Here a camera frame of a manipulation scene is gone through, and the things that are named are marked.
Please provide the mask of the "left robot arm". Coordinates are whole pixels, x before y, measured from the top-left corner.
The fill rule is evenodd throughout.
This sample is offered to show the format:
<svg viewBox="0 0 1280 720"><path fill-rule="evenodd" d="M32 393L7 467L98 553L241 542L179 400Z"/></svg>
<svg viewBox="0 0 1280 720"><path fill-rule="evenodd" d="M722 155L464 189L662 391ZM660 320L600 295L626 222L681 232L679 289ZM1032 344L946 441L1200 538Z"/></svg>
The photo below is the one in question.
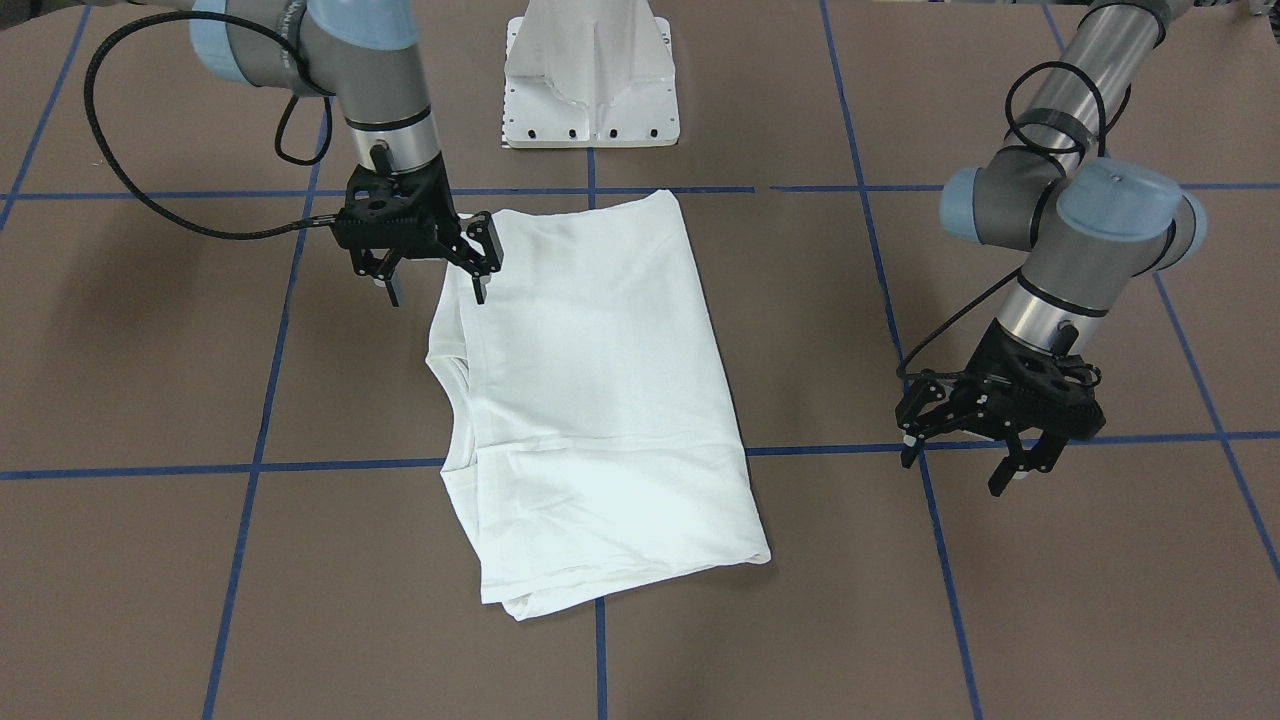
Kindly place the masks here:
<svg viewBox="0 0 1280 720"><path fill-rule="evenodd" d="M900 461L913 466L936 436L964 432L1006 454L992 496L1051 471L1073 441L1105 427L1101 370L1084 350L1126 284L1174 266L1204 242L1202 204L1174 179L1110 155L1108 137L1144 59L1188 1L1094 1L1027 108L1004 104L1002 147L943 186L940 223L952 237L1025 254L996 283L1006 297L957 372L910 372L895 409Z"/></svg>

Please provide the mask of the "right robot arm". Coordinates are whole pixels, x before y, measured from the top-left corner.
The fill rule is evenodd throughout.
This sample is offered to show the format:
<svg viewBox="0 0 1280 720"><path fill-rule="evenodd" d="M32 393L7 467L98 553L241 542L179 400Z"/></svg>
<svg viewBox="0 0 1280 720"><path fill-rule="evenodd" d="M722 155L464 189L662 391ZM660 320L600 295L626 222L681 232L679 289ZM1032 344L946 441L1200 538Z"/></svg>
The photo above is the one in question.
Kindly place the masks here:
<svg viewBox="0 0 1280 720"><path fill-rule="evenodd" d="M293 100L339 108L357 152L340 210L283 225L326 227L355 274L401 301L396 268L439 259L465 273L479 304L502 268L492 215L454 209L433 102L407 1L166 1L163 13L111 33L91 59L84 96L115 44L141 29L184 22L197 58L215 76L285 88Z"/></svg>

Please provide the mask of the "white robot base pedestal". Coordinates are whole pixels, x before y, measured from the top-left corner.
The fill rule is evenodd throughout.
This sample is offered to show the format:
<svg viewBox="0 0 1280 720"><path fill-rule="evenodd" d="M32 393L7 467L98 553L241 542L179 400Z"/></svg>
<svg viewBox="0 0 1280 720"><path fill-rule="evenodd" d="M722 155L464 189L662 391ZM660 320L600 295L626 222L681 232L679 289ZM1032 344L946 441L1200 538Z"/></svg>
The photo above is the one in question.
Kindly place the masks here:
<svg viewBox="0 0 1280 720"><path fill-rule="evenodd" d="M680 140L671 24L648 1L531 1L507 23L504 74L508 149Z"/></svg>

